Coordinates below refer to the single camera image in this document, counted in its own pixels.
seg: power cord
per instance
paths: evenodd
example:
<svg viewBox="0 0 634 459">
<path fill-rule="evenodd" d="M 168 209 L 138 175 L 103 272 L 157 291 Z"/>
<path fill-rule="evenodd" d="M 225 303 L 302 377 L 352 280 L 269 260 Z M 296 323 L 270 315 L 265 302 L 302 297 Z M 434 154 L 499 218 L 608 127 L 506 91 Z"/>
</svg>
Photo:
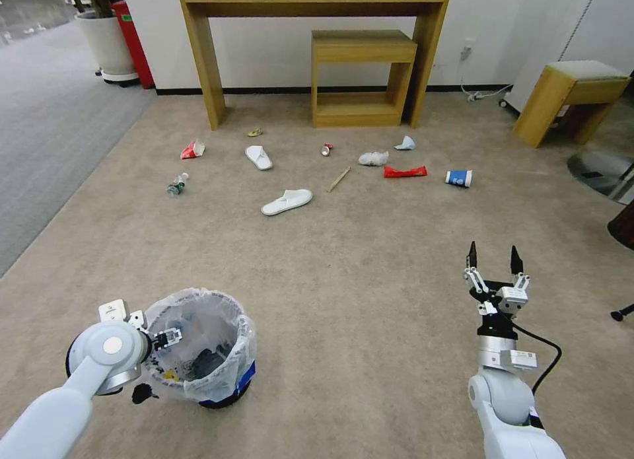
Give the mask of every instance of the power cord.
<svg viewBox="0 0 634 459">
<path fill-rule="evenodd" d="M 557 364 L 557 362 L 561 359 L 561 356 L 563 354 L 563 352 L 561 350 L 561 347 L 558 346 L 558 344 L 556 344 L 555 342 L 551 342 L 550 340 L 547 340 L 547 339 L 545 339 L 543 337 L 540 337 L 539 335 L 536 335 L 536 334 L 533 334 L 532 332 L 529 332 L 528 330 L 526 330 L 524 328 L 521 328 L 519 325 L 515 324 L 515 322 L 513 322 L 511 319 L 507 318 L 506 316 L 502 316 L 502 317 L 507 319 L 511 323 L 513 328 L 519 330 L 523 334 L 528 335 L 529 337 L 534 338 L 535 340 L 539 340 L 540 342 L 543 342 L 546 345 L 550 345 L 555 350 L 557 350 L 557 355 L 555 356 L 555 359 L 551 362 L 550 365 L 548 365 L 548 368 L 546 370 L 544 370 L 544 372 L 540 375 L 540 377 L 537 379 L 537 381 L 533 385 L 532 391 L 533 391 L 533 396 L 535 396 L 535 393 L 537 392 L 537 388 L 540 387 L 540 384 L 542 383 L 542 381 L 544 381 L 544 379 L 553 370 L 553 368 L 555 368 L 555 365 Z"/>
<path fill-rule="evenodd" d="M 497 96 L 500 92 L 507 90 L 511 86 L 513 86 L 513 84 L 506 85 L 502 89 L 492 92 L 491 94 L 482 94 L 482 92 L 480 91 L 469 92 L 464 88 L 463 76 L 462 75 L 460 76 L 460 89 L 462 89 L 462 92 L 467 95 L 467 101 L 469 102 L 473 102 L 473 101 L 484 99 L 491 96 Z"/>
</svg>

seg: black cable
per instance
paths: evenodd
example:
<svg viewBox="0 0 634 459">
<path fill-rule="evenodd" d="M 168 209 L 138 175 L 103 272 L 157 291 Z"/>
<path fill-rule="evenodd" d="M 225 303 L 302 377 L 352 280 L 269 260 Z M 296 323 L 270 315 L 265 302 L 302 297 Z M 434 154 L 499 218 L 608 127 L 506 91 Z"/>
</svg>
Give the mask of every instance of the black cable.
<svg viewBox="0 0 634 459">
<path fill-rule="evenodd" d="M 542 381 L 544 381 L 544 378 L 546 378 L 546 376 L 552 371 L 553 368 L 555 368 L 555 365 L 557 364 L 557 362 L 560 360 L 563 352 L 561 350 L 561 347 L 558 346 L 558 344 L 556 344 L 555 342 L 551 342 L 550 340 L 547 340 L 543 337 L 540 337 L 539 335 L 533 334 L 532 332 L 529 332 L 528 330 L 521 328 L 519 325 L 515 324 L 515 322 L 513 322 L 510 318 L 503 316 L 505 319 L 507 319 L 511 325 L 513 326 L 513 328 L 516 328 L 517 330 L 519 330 L 520 332 L 522 332 L 523 334 L 528 335 L 529 337 L 534 338 L 535 340 L 539 340 L 540 342 L 545 343 L 546 345 L 550 345 L 551 347 L 553 347 L 554 349 L 557 350 L 557 355 L 555 356 L 555 359 L 551 362 L 550 365 L 548 365 L 548 368 L 546 370 L 544 370 L 544 373 L 542 373 L 540 375 L 540 377 L 537 379 L 537 381 L 535 382 L 535 384 L 533 385 L 532 391 L 533 391 L 533 396 L 535 396 L 535 392 L 537 391 L 537 388 L 540 387 L 540 384 L 542 383 Z"/>
</svg>

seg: blue paper cup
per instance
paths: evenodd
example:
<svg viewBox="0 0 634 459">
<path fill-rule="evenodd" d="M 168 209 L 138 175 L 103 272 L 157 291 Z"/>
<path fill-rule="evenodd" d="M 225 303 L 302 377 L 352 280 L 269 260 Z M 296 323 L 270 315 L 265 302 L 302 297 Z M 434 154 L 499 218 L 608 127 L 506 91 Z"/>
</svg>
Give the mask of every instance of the blue paper cup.
<svg viewBox="0 0 634 459">
<path fill-rule="evenodd" d="M 471 186 L 472 173 L 473 170 L 449 170 L 444 182 L 450 185 L 468 188 Z"/>
</svg>

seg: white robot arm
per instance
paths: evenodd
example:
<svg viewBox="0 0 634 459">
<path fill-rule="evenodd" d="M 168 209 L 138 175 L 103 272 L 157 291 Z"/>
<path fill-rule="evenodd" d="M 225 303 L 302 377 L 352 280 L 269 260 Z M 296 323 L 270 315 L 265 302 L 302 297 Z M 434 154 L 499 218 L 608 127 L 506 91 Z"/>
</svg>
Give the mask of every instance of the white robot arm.
<svg viewBox="0 0 634 459">
<path fill-rule="evenodd" d="M 528 302 L 526 288 L 530 282 L 530 276 L 522 270 L 522 260 L 513 246 L 513 282 L 485 281 L 477 270 L 476 244 L 472 243 L 464 279 L 470 285 L 471 296 L 479 301 L 482 326 L 477 330 L 479 368 L 469 379 L 469 399 L 484 432 L 487 459 L 565 459 L 538 417 L 536 388 L 531 391 L 515 376 L 518 371 L 537 368 L 535 353 L 516 350 L 513 328 L 519 327 L 512 319 Z"/>
<path fill-rule="evenodd" d="M 28 406 L 0 440 L 0 458 L 65 458 L 90 421 L 92 397 L 120 392 L 141 376 L 141 363 L 152 349 L 182 339 L 178 329 L 150 334 L 144 313 L 128 314 L 123 299 L 100 306 L 99 315 L 101 322 L 87 328 L 69 348 L 66 383 Z"/>
</svg>

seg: wooden stick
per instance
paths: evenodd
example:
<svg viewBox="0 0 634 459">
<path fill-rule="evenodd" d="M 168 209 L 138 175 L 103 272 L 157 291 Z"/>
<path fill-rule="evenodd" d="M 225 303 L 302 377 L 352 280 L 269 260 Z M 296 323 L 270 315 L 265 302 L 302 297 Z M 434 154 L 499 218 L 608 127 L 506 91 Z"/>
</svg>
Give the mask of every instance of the wooden stick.
<svg viewBox="0 0 634 459">
<path fill-rule="evenodd" d="M 328 193 L 332 192 L 332 190 L 337 186 L 337 184 L 343 180 L 343 177 L 345 177 L 346 175 L 348 175 L 348 172 L 352 169 L 351 166 L 348 166 L 348 168 L 346 168 L 343 173 L 341 175 L 339 175 L 337 177 L 337 180 L 335 180 L 334 182 L 332 182 L 332 185 L 326 190 Z"/>
</svg>

